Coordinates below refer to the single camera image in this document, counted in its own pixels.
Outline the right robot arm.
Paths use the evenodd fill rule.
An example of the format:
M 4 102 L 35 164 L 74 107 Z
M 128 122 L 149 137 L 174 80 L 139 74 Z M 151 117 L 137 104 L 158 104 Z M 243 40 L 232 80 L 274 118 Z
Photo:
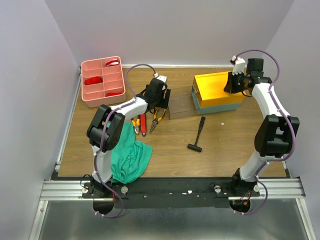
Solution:
M 241 196 L 254 190 L 259 174 L 268 164 L 281 162 L 292 154 L 300 120 L 290 116 L 279 102 L 273 81 L 264 75 L 262 58 L 245 61 L 239 56 L 233 56 L 230 62 L 233 70 L 228 73 L 223 90 L 229 94 L 249 92 L 263 116 L 263 122 L 254 138 L 253 154 L 227 185 L 233 195 Z

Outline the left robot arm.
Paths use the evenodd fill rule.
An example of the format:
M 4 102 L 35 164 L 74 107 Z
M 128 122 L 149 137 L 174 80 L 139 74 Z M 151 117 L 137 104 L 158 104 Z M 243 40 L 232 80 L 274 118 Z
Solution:
M 92 177 L 97 181 L 93 191 L 99 197 L 110 194 L 108 181 L 112 177 L 112 150 L 120 140 L 124 123 L 156 108 L 168 107 L 171 90 L 168 89 L 167 79 L 167 76 L 159 75 L 131 100 L 115 106 L 103 104 L 98 107 L 86 136 L 93 151 Z

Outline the yellow needle nose pliers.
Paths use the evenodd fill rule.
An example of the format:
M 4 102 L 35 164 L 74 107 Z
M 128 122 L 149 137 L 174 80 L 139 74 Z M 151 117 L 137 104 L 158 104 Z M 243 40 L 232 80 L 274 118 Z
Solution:
M 153 120 L 151 123 L 151 127 L 149 130 L 149 133 L 151 134 L 154 129 L 156 128 L 156 126 L 158 125 L 158 123 L 165 117 L 167 110 L 165 108 L 156 108 L 153 114 Z

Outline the transparent drawer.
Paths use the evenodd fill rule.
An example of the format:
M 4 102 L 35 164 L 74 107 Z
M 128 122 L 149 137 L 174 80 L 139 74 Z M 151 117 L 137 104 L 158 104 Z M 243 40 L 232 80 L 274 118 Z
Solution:
M 192 86 L 184 86 L 171 90 L 168 102 L 168 115 L 170 120 L 198 115 L 192 96 Z

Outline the black yellow combination pliers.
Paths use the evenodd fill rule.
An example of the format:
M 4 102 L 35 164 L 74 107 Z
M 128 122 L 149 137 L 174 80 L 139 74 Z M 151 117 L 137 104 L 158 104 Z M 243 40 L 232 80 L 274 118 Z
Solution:
M 133 124 L 135 134 L 138 135 L 140 132 L 140 124 L 141 124 L 140 118 L 139 117 L 137 117 L 137 119 L 131 118 L 131 122 Z

